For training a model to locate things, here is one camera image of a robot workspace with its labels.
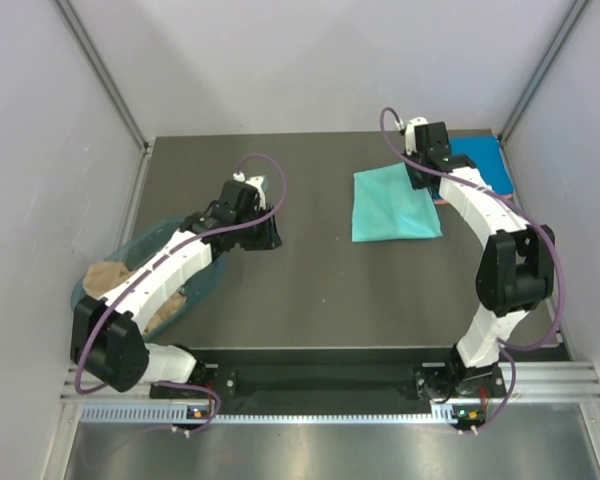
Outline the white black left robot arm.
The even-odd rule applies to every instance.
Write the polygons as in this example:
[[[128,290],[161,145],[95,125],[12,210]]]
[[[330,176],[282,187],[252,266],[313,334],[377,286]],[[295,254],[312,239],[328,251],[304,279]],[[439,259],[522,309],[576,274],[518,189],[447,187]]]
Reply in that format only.
[[[173,294],[224,253],[234,247],[280,247],[276,208],[265,192],[265,177],[234,174],[219,199],[187,216],[130,278],[98,297],[84,296],[74,309],[70,347],[79,372],[118,392],[141,383],[172,382],[185,396],[200,394],[207,374],[194,353],[149,343],[143,332]]]

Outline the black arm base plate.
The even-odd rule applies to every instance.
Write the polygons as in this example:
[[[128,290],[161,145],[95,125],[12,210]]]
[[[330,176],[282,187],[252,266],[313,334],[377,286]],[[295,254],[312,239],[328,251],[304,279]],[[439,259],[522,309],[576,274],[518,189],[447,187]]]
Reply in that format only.
[[[227,414],[406,413],[430,400],[504,395],[497,364],[465,367],[451,348],[200,349],[192,382]]]

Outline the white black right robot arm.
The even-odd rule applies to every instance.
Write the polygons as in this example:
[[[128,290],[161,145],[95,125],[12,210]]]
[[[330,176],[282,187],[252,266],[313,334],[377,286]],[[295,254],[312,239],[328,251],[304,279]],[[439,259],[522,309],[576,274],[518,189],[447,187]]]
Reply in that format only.
[[[465,335],[452,347],[446,380],[467,396],[492,374],[502,342],[553,293],[554,263],[546,243],[502,200],[465,154],[453,154],[446,125],[416,117],[400,127],[411,185],[450,204],[483,247],[475,278],[479,307]]]

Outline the teal green t shirt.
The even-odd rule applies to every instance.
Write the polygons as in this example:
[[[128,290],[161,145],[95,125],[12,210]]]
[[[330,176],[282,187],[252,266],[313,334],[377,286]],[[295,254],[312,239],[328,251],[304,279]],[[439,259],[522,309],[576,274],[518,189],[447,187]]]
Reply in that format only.
[[[351,219],[354,243],[427,240],[442,236],[427,190],[412,187],[404,163],[356,172]]]

